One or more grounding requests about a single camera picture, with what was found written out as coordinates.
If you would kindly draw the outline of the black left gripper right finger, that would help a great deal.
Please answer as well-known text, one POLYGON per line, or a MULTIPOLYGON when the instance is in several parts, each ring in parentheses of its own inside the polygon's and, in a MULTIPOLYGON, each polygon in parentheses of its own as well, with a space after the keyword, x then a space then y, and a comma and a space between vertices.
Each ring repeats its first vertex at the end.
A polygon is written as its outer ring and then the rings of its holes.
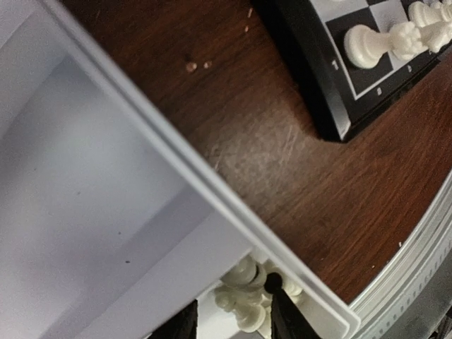
POLYGON ((283 289, 283 278, 279 273, 267 275, 264 285, 271 294, 271 338, 319 339, 315 330, 283 289))

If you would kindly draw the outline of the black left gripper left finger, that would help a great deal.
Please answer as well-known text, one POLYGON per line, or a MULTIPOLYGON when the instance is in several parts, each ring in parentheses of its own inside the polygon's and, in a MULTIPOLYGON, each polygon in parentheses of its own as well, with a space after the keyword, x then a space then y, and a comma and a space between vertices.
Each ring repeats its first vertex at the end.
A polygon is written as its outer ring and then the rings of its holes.
POLYGON ((198 301, 194 300, 153 331, 151 339, 197 339, 197 327, 198 301))

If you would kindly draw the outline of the white plastic compartment tray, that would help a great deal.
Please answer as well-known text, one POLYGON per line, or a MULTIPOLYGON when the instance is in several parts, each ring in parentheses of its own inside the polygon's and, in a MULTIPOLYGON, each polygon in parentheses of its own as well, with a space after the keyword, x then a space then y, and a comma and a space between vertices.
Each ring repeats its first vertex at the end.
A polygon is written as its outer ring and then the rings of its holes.
POLYGON ((358 315, 201 159, 55 1, 1 2, 1 337, 263 338, 215 303, 245 256, 304 290, 322 338, 358 315))

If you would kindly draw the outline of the black white chess board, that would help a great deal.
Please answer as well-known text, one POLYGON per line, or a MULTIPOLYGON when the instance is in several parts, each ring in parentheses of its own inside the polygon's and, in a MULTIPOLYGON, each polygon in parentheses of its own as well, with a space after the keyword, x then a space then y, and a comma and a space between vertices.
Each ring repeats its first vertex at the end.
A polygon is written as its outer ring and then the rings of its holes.
POLYGON ((451 46, 450 1, 255 1, 319 135, 350 140, 451 46))

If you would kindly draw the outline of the white knight chess piece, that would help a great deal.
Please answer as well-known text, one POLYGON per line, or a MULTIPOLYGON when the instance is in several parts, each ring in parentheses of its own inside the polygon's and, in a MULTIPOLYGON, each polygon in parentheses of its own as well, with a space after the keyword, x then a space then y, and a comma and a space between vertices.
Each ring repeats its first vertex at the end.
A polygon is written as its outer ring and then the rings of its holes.
POLYGON ((428 5, 421 1, 408 7, 409 19, 420 30, 421 41, 433 53, 451 41, 451 1, 435 1, 428 5))

